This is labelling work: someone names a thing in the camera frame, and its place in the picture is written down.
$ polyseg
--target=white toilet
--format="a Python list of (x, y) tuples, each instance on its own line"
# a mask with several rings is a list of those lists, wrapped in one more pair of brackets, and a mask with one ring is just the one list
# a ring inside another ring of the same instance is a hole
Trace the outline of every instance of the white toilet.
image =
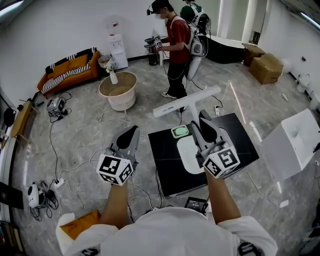
[(299, 81), (299, 84), (297, 85), (296, 89), (299, 93), (304, 93), (310, 84), (310, 74), (300, 76), (297, 80)]
[(310, 101), (309, 108), (311, 110), (317, 110), (320, 105), (320, 95), (317, 93), (312, 93), (312, 100)]

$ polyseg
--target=orange cushion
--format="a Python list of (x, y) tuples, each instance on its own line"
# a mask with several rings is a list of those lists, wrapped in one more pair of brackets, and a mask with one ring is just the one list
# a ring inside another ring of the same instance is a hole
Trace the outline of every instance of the orange cushion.
[(51, 79), (53, 77), (54, 77), (54, 73), (52, 72), (52, 73), (48, 74), (47, 79), (49, 80), (49, 79)]
[(69, 71), (69, 64), (70, 62), (68, 60), (58, 66), (55, 66), (53, 69), (53, 78), (56, 79), (58, 76), (67, 73)]
[(99, 224), (101, 218), (100, 213), (95, 210), (86, 214), (79, 219), (71, 221), (68, 224), (60, 226), (60, 228), (73, 240), (76, 240), (77, 237), (85, 230), (90, 228), (92, 225)]
[(75, 70), (77, 68), (84, 67), (87, 65), (88, 54), (70, 60), (69, 70)]

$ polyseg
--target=sofa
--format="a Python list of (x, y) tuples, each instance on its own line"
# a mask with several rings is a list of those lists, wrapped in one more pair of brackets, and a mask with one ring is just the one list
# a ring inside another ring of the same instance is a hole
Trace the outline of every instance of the sofa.
[(97, 48), (89, 48), (63, 58), (45, 68), (45, 74), (37, 85), (45, 96), (78, 83), (99, 78)]

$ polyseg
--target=black table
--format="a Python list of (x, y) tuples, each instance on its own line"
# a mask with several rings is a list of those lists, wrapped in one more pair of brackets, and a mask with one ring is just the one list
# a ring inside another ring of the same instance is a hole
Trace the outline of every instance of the black table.
[[(236, 114), (232, 113), (216, 117), (213, 121), (218, 127), (228, 132), (240, 160), (237, 168), (224, 178), (233, 175), (259, 159), (254, 145)], [(187, 127), (192, 134), (191, 126), (187, 125)], [(207, 184), (204, 172), (191, 174), (186, 171), (178, 151), (178, 139), (173, 138), (170, 129), (150, 133), (148, 136), (162, 192), (165, 197), (181, 194)]]

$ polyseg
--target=open cardboard box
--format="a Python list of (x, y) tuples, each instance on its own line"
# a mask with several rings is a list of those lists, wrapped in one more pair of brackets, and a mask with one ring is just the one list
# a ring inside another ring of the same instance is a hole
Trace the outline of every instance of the open cardboard box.
[(282, 74), (284, 65), (271, 53), (253, 58), (250, 73), (260, 82), (260, 84), (274, 84)]
[(260, 49), (255, 44), (243, 43), (242, 45), (245, 47), (243, 63), (248, 67), (250, 67), (251, 62), (254, 58), (258, 58), (266, 54), (262, 49)]

